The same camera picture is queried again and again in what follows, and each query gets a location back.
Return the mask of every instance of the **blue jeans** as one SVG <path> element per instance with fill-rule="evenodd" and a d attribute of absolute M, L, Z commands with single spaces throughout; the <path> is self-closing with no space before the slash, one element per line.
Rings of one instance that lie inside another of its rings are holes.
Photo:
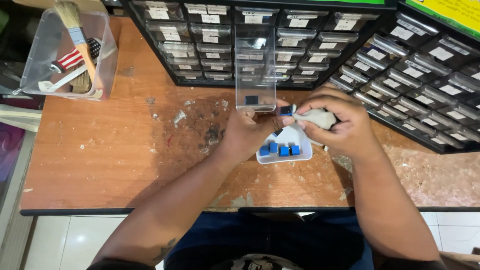
<path fill-rule="evenodd" d="M 341 239 L 342 235 L 339 234 L 343 232 L 363 239 L 361 258 L 349 269 L 373 270 L 372 250 L 363 237 L 354 211 L 318 212 L 304 216 L 304 219 L 305 222 L 280 222 L 249 213 L 203 212 L 165 258 L 165 262 L 179 250 L 207 245 L 251 246 L 252 253 L 260 253 L 260 247 L 265 254 L 282 257 L 281 252 L 284 252 L 283 257 L 289 259 L 289 255 L 303 248 L 312 250 L 318 246 L 328 250 L 329 247 L 325 247 L 324 243 L 333 243 L 332 238 Z M 344 246 L 349 246 L 348 239 L 340 241 Z"/>

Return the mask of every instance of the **tattoo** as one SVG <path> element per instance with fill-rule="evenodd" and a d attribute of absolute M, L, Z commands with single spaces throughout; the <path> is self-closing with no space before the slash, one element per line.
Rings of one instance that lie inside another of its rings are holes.
<path fill-rule="evenodd" d="M 160 248 L 160 254 L 153 258 L 154 261 L 161 261 L 163 260 L 163 258 L 165 258 L 166 255 L 168 255 L 168 253 L 170 253 L 170 251 L 173 249 L 173 247 L 175 246 L 177 242 L 177 239 L 176 238 L 173 238 L 172 240 L 170 240 L 168 243 L 167 243 L 167 246 L 166 247 L 161 247 Z"/>

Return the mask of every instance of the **person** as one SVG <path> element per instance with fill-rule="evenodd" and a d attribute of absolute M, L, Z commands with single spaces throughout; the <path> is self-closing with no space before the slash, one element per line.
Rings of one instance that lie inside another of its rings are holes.
<path fill-rule="evenodd" d="M 297 113 L 316 108 L 341 122 L 330 130 L 297 124 L 329 151 L 351 158 L 356 213 L 318 212 L 300 222 L 202 213 L 237 165 L 272 132 L 295 121 L 233 110 L 218 147 L 125 218 L 88 270 L 150 270 L 162 260 L 166 270 L 445 269 L 362 104 L 327 83 L 311 92 Z"/>

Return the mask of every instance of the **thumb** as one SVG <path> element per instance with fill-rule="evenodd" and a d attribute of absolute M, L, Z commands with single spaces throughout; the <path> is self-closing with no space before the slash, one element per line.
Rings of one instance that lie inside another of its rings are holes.
<path fill-rule="evenodd" d="M 270 120 L 259 125 L 259 129 L 262 134 L 268 136 L 269 134 L 280 130 L 290 124 L 295 122 L 295 119 L 291 116 L 275 116 L 270 118 Z"/>
<path fill-rule="evenodd" d="M 318 143 L 328 146 L 335 140 L 335 134 L 318 127 L 310 121 L 297 120 L 297 124 L 303 129 L 308 138 Z"/>

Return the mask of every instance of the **wooden table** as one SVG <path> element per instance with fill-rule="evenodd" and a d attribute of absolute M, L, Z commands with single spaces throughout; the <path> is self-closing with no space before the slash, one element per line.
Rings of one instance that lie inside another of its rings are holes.
<path fill-rule="evenodd" d="M 132 21 L 111 19 L 121 35 L 110 99 L 47 96 L 22 194 L 24 215 L 131 211 L 215 149 L 235 109 L 234 89 L 175 86 Z M 307 93 L 277 94 L 295 102 Z M 178 119 L 181 112 L 186 118 Z M 373 128 L 417 206 L 478 210 L 480 154 L 441 156 L 376 122 Z M 349 173 L 313 146 L 309 161 L 243 162 L 210 209 L 347 207 L 352 187 Z"/>

